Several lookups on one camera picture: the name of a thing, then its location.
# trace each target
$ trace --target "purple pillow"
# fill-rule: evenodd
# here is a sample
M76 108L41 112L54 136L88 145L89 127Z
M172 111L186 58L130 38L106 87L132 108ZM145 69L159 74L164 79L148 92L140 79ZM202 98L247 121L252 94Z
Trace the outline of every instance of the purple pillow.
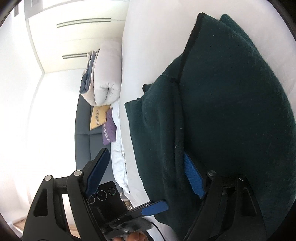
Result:
M107 111L107 122L103 125L103 145L116 141L116 125L112 118L112 109Z

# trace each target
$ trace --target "air vent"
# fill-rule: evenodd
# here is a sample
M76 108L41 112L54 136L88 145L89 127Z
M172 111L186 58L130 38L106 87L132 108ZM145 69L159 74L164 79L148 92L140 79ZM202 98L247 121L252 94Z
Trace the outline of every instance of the air vent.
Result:
M35 6L40 3L40 0L31 0L31 6Z
M18 15L18 4L14 7L13 12L14 12L15 16Z
M74 25L74 24L81 24L81 23L110 23L111 18L88 18L88 19L79 19L79 20L73 20L68 21L64 23L58 23L57 28Z
M63 59L80 58L80 57L86 57L86 56L87 56L87 53L68 54L68 55L63 55Z

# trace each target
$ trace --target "throw pillow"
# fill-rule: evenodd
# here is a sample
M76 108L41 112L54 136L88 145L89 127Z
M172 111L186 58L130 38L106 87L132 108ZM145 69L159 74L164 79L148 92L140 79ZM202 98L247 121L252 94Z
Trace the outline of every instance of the throw pillow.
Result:
M116 125L112 118L112 108L107 112L107 122L103 125L103 145L116 141Z
M93 130L107 122L106 115L110 105L95 106L91 114L91 124L89 130Z

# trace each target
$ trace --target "white sheet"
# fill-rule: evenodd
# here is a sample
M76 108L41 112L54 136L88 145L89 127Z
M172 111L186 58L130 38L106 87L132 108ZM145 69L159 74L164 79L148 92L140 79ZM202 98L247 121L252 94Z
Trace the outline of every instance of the white sheet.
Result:
M124 193L130 194L126 173L126 161L121 140L121 130L119 121L119 99L111 104L112 118L116 125L116 141L111 142L111 162L115 181L123 188Z
M131 0L123 33L120 125L128 198L134 206L149 198L138 174L124 104L141 97L143 84L154 82L183 52L200 12L217 19L226 13L240 25L282 83L295 115L296 42L267 0Z

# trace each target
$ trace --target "pillow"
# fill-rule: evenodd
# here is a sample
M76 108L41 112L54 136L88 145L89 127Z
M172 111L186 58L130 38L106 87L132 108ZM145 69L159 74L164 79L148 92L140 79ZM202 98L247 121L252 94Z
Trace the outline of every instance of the pillow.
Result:
M103 125L103 145L116 141L116 125L112 118L112 108L107 112L107 122Z
M89 130L93 130L107 122L106 114L110 105L95 106L91 114L91 124Z
M79 93L91 105L96 106L94 101L94 67L99 51L87 53L87 67L83 72Z
M121 42L103 42L94 67L94 99L97 106L112 104L119 98L121 68Z

